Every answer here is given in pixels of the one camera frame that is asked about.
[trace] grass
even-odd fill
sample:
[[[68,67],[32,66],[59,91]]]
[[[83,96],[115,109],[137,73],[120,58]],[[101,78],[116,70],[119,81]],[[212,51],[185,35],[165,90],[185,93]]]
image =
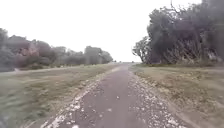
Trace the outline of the grass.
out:
[[[19,127],[48,116],[84,87],[79,83],[115,65],[77,66],[0,74],[0,121]]]
[[[138,65],[132,70],[149,81],[165,99],[191,113],[193,121],[201,117],[214,127],[224,127],[224,69]]]

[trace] overcast sky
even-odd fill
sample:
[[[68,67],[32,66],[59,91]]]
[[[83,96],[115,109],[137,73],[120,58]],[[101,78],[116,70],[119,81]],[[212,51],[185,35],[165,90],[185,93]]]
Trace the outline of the overcast sky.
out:
[[[173,0],[187,6],[201,0]],[[87,45],[109,51],[117,61],[139,61],[135,42],[147,35],[149,13],[170,0],[0,0],[0,28],[9,36],[38,39],[83,51]]]

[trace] green grass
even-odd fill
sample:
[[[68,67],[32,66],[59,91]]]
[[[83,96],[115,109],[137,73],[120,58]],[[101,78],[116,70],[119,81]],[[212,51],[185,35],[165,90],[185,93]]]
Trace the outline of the green grass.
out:
[[[115,65],[77,66],[0,74],[0,120],[18,127],[48,116],[84,87],[81,81]]]

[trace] foliage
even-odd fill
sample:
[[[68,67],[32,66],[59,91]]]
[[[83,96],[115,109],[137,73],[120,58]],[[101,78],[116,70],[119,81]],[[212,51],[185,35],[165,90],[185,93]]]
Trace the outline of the foliage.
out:
[[[52,47],[39,40],[27,40],[0,28],[0,70],[10,71],[14,68],[40,69],[43,66],[61,67],[81,64],[109,63],[113,59],[101,48],[87,46],[85,53],[75,52],[66,47]]]
[[[145,64],[200,63],[224,59],[224,2],[205,0],[188,8],[155,9],[148,36],[136,43],[133,54]]]

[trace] paved path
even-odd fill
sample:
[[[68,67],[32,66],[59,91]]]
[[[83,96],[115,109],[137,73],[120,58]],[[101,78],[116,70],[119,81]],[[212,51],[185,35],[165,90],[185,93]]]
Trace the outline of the paved path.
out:
[[[42,128],[187,128],[127,66],[45,122]]]

